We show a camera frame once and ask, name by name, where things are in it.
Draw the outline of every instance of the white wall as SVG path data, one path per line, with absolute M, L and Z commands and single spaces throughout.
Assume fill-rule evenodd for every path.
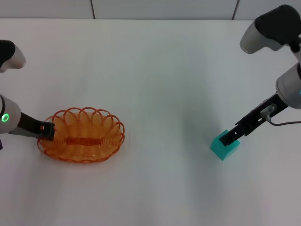
M 231 19 L 236 0 L 93 0 L 97 19 Z M 90 0 L 1 0 L 0 17 L 93 18 Z
M 93 0 L 97 19 L 231 19 L 236 0 Z
M 280 5 L 291 5 L 301 14 L 301 0 L 240 0 L 236 20 L 254 20 Z
M 93 18 L 90 0 L 1 0 L 2 18 Z

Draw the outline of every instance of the black cable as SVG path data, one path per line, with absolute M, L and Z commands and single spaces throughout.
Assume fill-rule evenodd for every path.
M 95 14 L 94 14 L 94 8 L 93 8 L 93 2 L 90 0 L 91 8 L 92 8 L 92 13 L 93 13 L 93 19 L 95 19 Z
M 273 123 L 271 121 L 268 121 L 271 125 L 273 126 L 284 126 L 284 125 L 291 125 L 291 124 L 301 124 L 301 121 L 289 121 L 289 122 L 284 122 L 284 123 L 279 123 L 279 124 L 276 124 L 276 123 Z

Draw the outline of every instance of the teal cube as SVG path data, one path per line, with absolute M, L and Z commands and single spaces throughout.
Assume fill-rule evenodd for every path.
M 225 130 L 224 132 L 222 132 L 218 137 L 216 137 L 211 146 L 210 149 L 221 159 L 224 160 L 226 159 L 229 155 L 231 155 L 233 152 L 235 152 L 235 150 L 237 149 L 237 147 L 239 146 L 240 142 L 238 140 L 234 141 L 232 144 L 225 146 L 222 144 L 222 142 L 220 141 L 220 138 L 225 135 L 226 133 L 228 133 L 227 130 Z

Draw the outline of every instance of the orange wire basket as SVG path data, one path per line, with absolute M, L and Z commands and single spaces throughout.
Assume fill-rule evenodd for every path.
M 45 121 L 55 124 L 54 140 L 39 139 L 38 148 L 57 160 L 105 161 L 120 149 L 125 139 L 123 123 L 106 110 L 73 107 L 58 111 Z

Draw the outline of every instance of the white tabletop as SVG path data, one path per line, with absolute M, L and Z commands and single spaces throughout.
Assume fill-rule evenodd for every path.
M 102 108 L 125 142 L 97 164 L 1 135 L 1 226 L 283 226 L 301 221 L 301 126 L 263 124 L 221 161 L 212 139 L 275 93 L 289 48 L 248 55 L 250 21 L 1 19 L 26 66 L 0 93 L 39 120 Z M 274 122 L 300 120 L 286 109 Z

